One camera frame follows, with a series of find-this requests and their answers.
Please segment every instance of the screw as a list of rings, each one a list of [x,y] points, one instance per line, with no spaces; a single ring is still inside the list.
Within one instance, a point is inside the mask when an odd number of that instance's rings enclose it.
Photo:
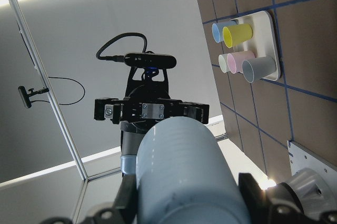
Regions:
[[[112,212],[106,211],[101,213],[101,218],[104,220],[110,219],[112,217]]]
[[[332,213],[328,216],[328,220],[332,223],[337,223],[337,213]]]
[[[276,210],[281,215],[288,215],[290,213],[289,207],[286,206],[280,206]]]
[[[112,109],[108,107],[108,108],[105,110],[105,114],[106,114],[106,115],[112,115]]]

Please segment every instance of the black cable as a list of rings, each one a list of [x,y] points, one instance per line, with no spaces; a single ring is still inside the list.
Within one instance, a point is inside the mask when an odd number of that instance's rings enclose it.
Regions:
[[[106,42],[96,53],[96,58],[99,60],[112,60],[112,61],[117,61],[120,62],[120,57],[124,57],[124,56],[104,56],[101,57],[101,53],[107,49],[110,45],[112,45],[114,42],[118,41],[119,39],[123,38],[123,37],[130,37],[130,36],[137,36],[137,37],[141,37],[144,40],[144,47],[143,47],[143,53],[146,52],[146,47],[147,47],[147,39],[146,36],[144,36],[141,33],[136,33],[136,32],[128,32],[128,33],[122,33],[119,34],[118,36],[115,36],[114,38],[112,38],[111,40],[109,40],[108,42]]]
[[[72,81],[78,83],[78,84],[83,88],[83,95],[82,95],[82,97],[81,97],[78,101],[72,102],[72,103],[67,103],[67,104],[61,104],[61,103],[59,103],[59,105],[62,105],[62,106],[73,105],[73,104],[76,104],[76,103],[80,102],[80,101],[84,98],[84,96],[85,96],[85,88],[84,88],[84,86],[83,86],[80,82],[78,82],[78,81],[76,81],[76,80],[74,80],[74,79],[72,79],[72,78],[63,78],[63,77],[49,77],[49,78],[57,78],[57,79],[68,79],[68,80],[72,80]],[[47,101],[47,100],[32,100],[31,103],[37,102],[37,101],[40,101],[40,102],[48,102],[48,103],[50,103],[50,102]]]

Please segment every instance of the plastic cup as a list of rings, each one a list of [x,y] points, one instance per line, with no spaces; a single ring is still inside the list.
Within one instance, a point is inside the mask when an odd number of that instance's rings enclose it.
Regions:
[[[220,43],[223,41],[223,35],[222,30],[224,27],[236,25],[235,21],[228,21],[228,22],[222,22],[222,23],[213,23],[212,24],[212,34],[213,38],[217,43]]]
[[[227,64],[231,73],[242,73],[242,62],[247,59],[255,58],[255,55],[250,50],[246,52],[233,52],[227,54]]]
[[[252,58],[242,63],[244,78],[249,82],[268,76],[276,71],[275,60],[269,56]]]
[[[220,69],[223,73],[227,73],[230,71],[228,64],[227,64],[227,55],[228,54],[221,54],[219,55],[219,65]]]
[[[223,28],[223,40],[228,48],[232,48],[244,41],[252,38],[252,27],[247,24],[237,24],[234,26],[227,26]]]

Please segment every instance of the white plastic tray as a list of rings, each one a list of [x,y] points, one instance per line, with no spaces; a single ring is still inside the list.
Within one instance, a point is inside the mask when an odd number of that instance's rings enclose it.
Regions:
[[[273,20],[267,11],[260,11],[254,14],[245,15],[232,19],[238,24],[248,23],[253,29],[253,37],[235,47],[235,52],[251,50],[256,57],[272,57],[276,62],[276,71],[264,77],[272,81],[280,78],[280,63],[277,54]]]

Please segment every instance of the light blue cup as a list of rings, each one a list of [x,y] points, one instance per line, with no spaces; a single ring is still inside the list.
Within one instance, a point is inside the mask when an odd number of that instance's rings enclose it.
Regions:
[[[213,23],[212,24],[212,34],[213,38],[217,43],[220,43],[223,41],[223,35],[222,35],[222,29],[223,27],[228,27],[236,25],[235,21],[228,21],[228,22],[222,22],[222,23]]]

